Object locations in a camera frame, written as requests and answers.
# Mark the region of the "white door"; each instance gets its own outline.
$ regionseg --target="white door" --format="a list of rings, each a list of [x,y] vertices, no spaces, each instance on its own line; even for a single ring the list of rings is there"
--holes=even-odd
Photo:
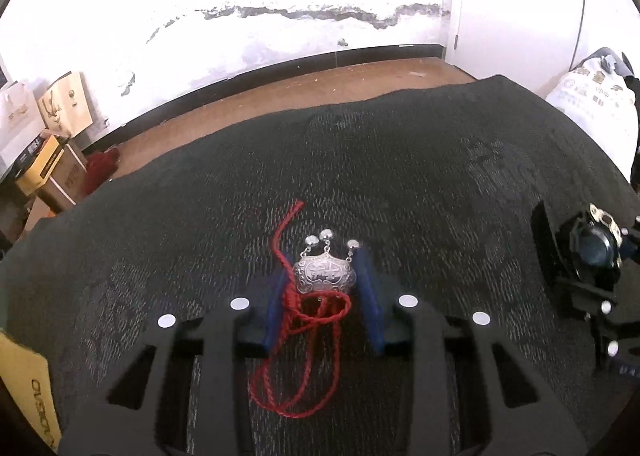
[[[447,62],[478,79],[504,75],[544,97],[570,68],[582,2],[462,0]]]

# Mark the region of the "red cloth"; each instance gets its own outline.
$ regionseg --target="red cloth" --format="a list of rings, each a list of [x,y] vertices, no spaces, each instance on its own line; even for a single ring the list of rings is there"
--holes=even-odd
[[[106,182],[118,168],[120,151],[115,147],[105,152],[94,152],[86,161],[86,177],[82,193],[88,196]]]

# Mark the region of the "damaged wall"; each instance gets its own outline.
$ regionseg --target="damaged wall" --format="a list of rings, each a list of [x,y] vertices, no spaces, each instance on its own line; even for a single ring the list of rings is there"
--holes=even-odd
[[[11,0],[0,50],[39,95],[84,73],[84,144],[168,100],[255,68],[343,49],[446,44],[450,0]]]

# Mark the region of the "black textured mat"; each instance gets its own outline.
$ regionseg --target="black textured mat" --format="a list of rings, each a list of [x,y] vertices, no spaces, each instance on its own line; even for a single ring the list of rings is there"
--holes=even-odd
[[[566,214],[590,201],[629,222],[638,198],[572,121],[494,77],[241,122],[41,221],[0,262],[0,282],[8,331],[49,360],[62,429],[149,315],[227,306],[270,270],[270,237],[296,198],[307,207],[284,234],[289,252],[330,227],[369,244],[379,269],[442,312],[489,312],[591,443],[622,410],[633,383],[595,373],[587,325],[558,318],[530,220],[552,200]],[[371,357],[357,313],[343,337],[340,385],[321,412],[252,409],[257,454],[392,453],[404,365]]]

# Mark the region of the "red cord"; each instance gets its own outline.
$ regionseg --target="red cord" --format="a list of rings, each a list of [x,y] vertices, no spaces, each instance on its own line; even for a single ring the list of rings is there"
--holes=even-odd
[[[293,273],[293,267],[287,261],[287,258],[280,251],[280,236],[287,227],[293,217],[300,212],[305,206],[304,202],[298,200],[291,208],[289,213],[285,216],[280,226],[276,229],[273,239],[271,240],[271,251],[281,262],[284,269],[289,276],[289,282],[282,296],[282,305],[284,306],[284,315],[282,319],[282,329],[280,330],[280,337],[278,338],[278,344],[274,348],[270,357],[260,364],[260,367],[252,376],[249,382],[249,393],[251,398],[256,404],[263,407],[266,410],[277,412],[287,418],[306,418],[313,413],[322,409],[324,405],[331,399],[335,390],[338,387],[338,379],[340,377],[340,319],[348,314],[351,309],[351,299],[349,296],[342,292],[335,292],[333,290],[325,290],[322,292],[310,292],[304,295],[298,293],[296,290],[296,276]],[[306,300],[313,299],[315,302],[320,301],[318,311],[314,316],[302,313],[302,304]],[[293,322],[297,320],[302,325],[297,328],[293,328]],[[295,406],[302,398],[305,392],[306,386],[309,383],[311,376],[311,369],[314,358],[314,347],[316,346],[316,338],[318,336],[318,328],[323,324],[332,324],[334,335],[334,378],[331,382],[331,387],[325,394],[325,396],[311,409],[303,412],[290,412],[289,408]],[[305,357],[305,370],[302,376],[302,382],[298,388],[298,392],[295,396],[283,402],[281,404],[276,403],[273,388],[269,378],[269,368],[271,361],[278,355],[282,345],[285,343],[288,337],[297,335],[299,333],[309,331],[308,340],[306,342],[306,357]],[[267,403],[258,396],[257,386],[258,382],[262,380],[264,391],[267,395]]]

